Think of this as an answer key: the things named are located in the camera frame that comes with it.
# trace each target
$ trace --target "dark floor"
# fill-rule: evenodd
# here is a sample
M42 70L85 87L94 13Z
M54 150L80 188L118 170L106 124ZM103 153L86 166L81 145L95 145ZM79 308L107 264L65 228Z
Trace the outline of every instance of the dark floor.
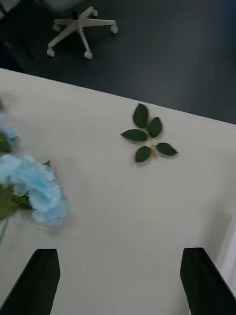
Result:
M77 34L47 56L52 17L30 1L2 36L26 73L236 124L235 0L94 0L119 32L86 30L93 60ZM20 48L15 38L27 47Z

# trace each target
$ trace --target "leaf stem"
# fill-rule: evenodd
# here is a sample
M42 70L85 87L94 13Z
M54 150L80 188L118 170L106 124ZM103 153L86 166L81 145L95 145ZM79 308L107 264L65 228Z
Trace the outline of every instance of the leaf stem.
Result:
M154 158L156 158L156 157L157 157L157 154L156 154L156 146L153 144L152 139L151 139L151 137L150 137L149 135L147 135L147 139L148 139L148 141L149 141L149 143L150 143L152 155L153 155Z

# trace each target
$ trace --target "table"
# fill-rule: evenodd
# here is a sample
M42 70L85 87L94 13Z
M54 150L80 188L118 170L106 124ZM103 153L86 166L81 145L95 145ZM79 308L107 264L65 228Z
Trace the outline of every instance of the table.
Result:
M0 304L36 248L57 248L52 315L180 315L184 247L214 259L236 207L236 126L147 104L179 155L136 165L138 101L8 70L0 94L22 138L18 155L53 161L70 218L47 232L18 214L0 255Z

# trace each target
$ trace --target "green leaf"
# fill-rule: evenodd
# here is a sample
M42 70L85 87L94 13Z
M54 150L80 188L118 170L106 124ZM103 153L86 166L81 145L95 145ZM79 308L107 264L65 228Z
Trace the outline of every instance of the green leaf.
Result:
M133 121L139 128L145 128L148 123L148 109L143 104L138 104L133 114Z
M141 147L135 154L135 163L146 161L151 155L151 149L147 146Z
M6 136L3 132L0 132L0 152L11 152L11 146L6 140Z
M159 117L154 118L147 126L150 137L157 137L162 130L162 123Z
M12 189L0 189L0 220L10 217L16 211Z
M121 136L132 141L146 141L147 140L147 134L144 131L141 131L138 129L127 130L123 132Z
M43 163L43 165L47 165L47 166L51 167L51 162L50 162L50 160L48 160L47 162Z
M29 197L27 195L18 196L17 200L18 210L32 210L31 204L29 203Z
M176 149L174 149L170 144L165 142L158 143L156 148L160 153L166 156L174 156L175 154L178 153Z

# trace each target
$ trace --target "white chair base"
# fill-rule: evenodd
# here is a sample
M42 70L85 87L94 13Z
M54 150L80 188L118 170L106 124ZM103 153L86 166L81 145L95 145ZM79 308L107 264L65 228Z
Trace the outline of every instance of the white chair base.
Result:
M111 25L111 32L116 34L118 32L117 23L114 20L98 20L98 19L89 19L89 16L97 16L98 13L93 7L89 7L85 10L82 14L79 15L77 20L73 19L61 19L61 20L54 20L53 29L57 32L60 31L60 25L66 25L66 28L57 36L55 37L50 43L48 44L48 56L54 57L55 52L52 49L56 44L58 44L61 40L69 36L73 32L78 32L82 42L85 46L85 58L92 59L92 52L89 48L87 43L86 37L84 35L83 28L90 27L90 26L103 26L103 25Z

